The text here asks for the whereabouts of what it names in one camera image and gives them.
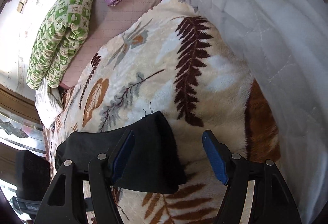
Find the black chair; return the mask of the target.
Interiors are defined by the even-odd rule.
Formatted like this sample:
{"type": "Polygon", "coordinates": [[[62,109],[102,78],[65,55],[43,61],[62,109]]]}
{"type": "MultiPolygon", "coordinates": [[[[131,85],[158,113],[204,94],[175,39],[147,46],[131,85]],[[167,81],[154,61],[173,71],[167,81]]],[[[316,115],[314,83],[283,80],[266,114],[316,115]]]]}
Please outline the black chair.
{"type": "Polygon", "coordinates": [[[50,164],[29,150],[16,153],[16,195],[13,208],[35,220],[42,199],[50,184],[50,164]]]}

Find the green patterned folded quilt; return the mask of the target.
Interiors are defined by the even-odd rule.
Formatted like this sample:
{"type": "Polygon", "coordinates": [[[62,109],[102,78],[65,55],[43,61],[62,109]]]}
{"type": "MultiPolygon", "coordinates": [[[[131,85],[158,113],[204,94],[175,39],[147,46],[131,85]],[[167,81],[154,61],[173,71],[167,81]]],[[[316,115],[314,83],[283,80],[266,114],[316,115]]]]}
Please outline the green patterned folded quilt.
{"type": "Polygon", "coordinates": [[[93,0],[57,0],[46,14],[34,41],[26,83],[37,90],[43,79],[59,86],[88,37],[93,0]]]}

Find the black pants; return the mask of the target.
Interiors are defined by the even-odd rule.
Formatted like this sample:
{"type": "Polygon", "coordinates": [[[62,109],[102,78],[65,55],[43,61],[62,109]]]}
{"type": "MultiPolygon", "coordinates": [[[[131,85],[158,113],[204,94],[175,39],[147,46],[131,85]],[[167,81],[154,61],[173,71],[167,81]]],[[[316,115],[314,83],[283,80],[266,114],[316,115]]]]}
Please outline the black pants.
{"type": "Polygon", "coordinates": [[[57,147],[56,168],[72,160],[82,178],[87,179],[90,160],[100,153],[111,155],[126,130],[133,131],[134,147],[122,177],[113,186],[140,192],[177,192],[186,183],[186,175],[171,127],[160,111],[116,130],[71,133],[57,147]]]}

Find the pink quilted bed sheet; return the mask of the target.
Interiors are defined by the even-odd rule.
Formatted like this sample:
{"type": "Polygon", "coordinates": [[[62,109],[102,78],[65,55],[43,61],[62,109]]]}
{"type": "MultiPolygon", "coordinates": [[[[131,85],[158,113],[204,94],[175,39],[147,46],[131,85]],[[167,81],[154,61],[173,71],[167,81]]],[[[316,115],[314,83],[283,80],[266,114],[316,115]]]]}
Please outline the pink quilted bed sheet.
{"type": "Polygon", "coordinates": [[[122,0],[110,7],[104,0],[94,0],[88,37],[69,64],[60,86],[65,90],[73,87],[84,68],[104,44],[129,29],[145,12],[161,1],[122,0]]]}

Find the leaf-patterned plush blanket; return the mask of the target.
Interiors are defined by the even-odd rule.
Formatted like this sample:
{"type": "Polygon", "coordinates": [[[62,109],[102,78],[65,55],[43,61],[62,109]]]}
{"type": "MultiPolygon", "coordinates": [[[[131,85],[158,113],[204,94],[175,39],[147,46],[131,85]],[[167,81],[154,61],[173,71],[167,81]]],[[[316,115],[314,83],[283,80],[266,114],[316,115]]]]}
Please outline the leaf-patterned plush blanket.
{"type": "Polygon", "coordinates": [[[51,176],[74,131],[105,132],[156,111],[169,122],[187,182],[175,194],[114,188],[125,223],[213,223],[225,194],[202,147],[211,130],[251,161],[280,158],[278,129],[246,63],[184,0],[163,0],[107,42],[64,98],[46,133],[51,176]]]}

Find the grey quilted blanket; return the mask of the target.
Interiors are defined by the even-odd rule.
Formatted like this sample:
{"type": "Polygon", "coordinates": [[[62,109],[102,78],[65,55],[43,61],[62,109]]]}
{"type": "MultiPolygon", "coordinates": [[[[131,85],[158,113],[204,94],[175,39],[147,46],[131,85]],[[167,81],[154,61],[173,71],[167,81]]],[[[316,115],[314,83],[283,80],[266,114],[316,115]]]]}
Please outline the grey quilted blanket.
{"type": "Polygon", "coordinates": [[[327,202],[327,4],[185,1],[247,62],[279,129],[285,180],[311,223],[327,202]]]}

